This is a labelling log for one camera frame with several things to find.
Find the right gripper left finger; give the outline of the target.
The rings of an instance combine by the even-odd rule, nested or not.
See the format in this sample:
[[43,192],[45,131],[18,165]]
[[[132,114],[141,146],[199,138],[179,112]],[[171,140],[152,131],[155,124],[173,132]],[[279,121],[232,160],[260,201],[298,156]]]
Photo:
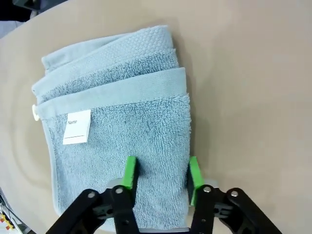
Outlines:
[[117,234],[137,234],[139,229],[134,216],[138,159],[127,158],[121,181],[103,193],[86,189],[47,231],[48,234],[93,234],[112,218]]

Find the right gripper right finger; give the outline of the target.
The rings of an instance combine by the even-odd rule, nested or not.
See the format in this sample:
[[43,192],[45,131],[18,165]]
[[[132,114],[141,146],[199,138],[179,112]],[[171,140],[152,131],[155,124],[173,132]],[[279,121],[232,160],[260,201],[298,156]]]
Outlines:
[[188,164],[187,190],[195,208],[191,234],[211,234],[215,218],[233,234],[282,234],[242,189],[223,192],[206,184],[195,156]]

